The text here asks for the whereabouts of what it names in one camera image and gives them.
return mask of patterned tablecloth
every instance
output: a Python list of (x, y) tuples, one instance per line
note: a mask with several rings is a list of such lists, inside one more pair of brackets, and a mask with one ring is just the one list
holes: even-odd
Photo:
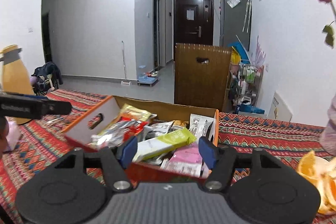
[[(314, 150), (319, 157), (331, 160), (319, 143), (323, 127), (300, 123), (281, 122), (241, 115), (219, 113), (218, 143), (232, 145), (238, 152), (251, 153), (261, 147), (286, 165), (296, 168), (299, 160)], [(249, 170), (237, 170), (234, 180), (249, 174)], [(334, 224), (336, 217), (316, 217), (313, 223)]]
[[(70, 150), (62, 130), (106, 96), (57, 90), (48, 97), (71, 102), (72, 113), (56, 122), (50, 122), (56, 116), (48, 115), (42, 120), (20, 126), (22, 137), (19, 143), (13, 152), (4, 154), (0, 161), (0, 204), (15, 223), (22, 223), (14, 204), (19, 187)], [(251, 153), (253, 148), (262, 147), (293, 168), (312, 149), (320, 157), (327, 160), (332, 158), (318, 142), (324, 129), (322, 127), (227, 113), (220, 113), (219, 119), (219, 145), (232, 145), (239, 152)], [(236, 171), (234, 179), (238, 180), (248, 172), (244, 169)], [(98, 170), (91, 169), (88, 173), (101, 180)], [(318, 217), (314, 223), (336, 223), (336, 217)]]
[[(55, 122), (50, 121), (58, 116), (47, 115), (42, 120), (33, 120), (20, 126), (22, 136), (15, 150), (4, 154), (0, 161), (0, 203), (15, 223), (22, 223), (14, 204), (17, 190), (71, 149), (62, 136), (62, 130), (101, 102), (106, 95), (57, 90), (48, 97), (71, 102), (71, 114)], [(89, 173), (94, 177), (100, 175), (97, 170), (89, 170)]]

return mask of person's hand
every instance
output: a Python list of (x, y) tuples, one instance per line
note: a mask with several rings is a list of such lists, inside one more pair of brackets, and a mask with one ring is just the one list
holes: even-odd
[(2, 153), (7, 147), (7, 135), (9, 132), (8, 121), (5, 117), (0, 117), (0, 159), (2, 158)]

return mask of yellow bottle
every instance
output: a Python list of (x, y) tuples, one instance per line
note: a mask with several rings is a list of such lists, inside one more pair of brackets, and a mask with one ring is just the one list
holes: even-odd
[[(0, 61), (4, 62), (2, 68), (3, 90), (5, 92), (34, 95), (28, 71), (19, 56), (21, 50), (17, 45), (10, 45), (1, 52), (3, 58)], [(15, 121), (17, 124), (23, 124), (30, 119), (15, 118)]]

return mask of gray refrigerator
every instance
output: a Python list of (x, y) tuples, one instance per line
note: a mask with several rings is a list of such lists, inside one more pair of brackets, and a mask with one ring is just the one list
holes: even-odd
[(247, 1), (248, 0), (241, 0), (237, 6), (231, 8), (230, 5), (227, 3), (227, 0), (220, 0), (220, 46), (226, 47), (232, 42), (237, 42), (237, 35), (245, 49), (249, 51), (252, 19), (250, 19), (250, 27), (247, 30), (247, 18), (245, 30), (243, 32)]

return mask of green snack bar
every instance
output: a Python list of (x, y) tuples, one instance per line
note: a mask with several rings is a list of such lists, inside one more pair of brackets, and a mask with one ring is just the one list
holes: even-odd
[(162, 153), (167, 153), (184, 145), (191, 144), (194, 141), (196, 141), (196, 137), (186, 128), (182, 128), (156, 138), (139, 142), (133, 162), (150, 159)]

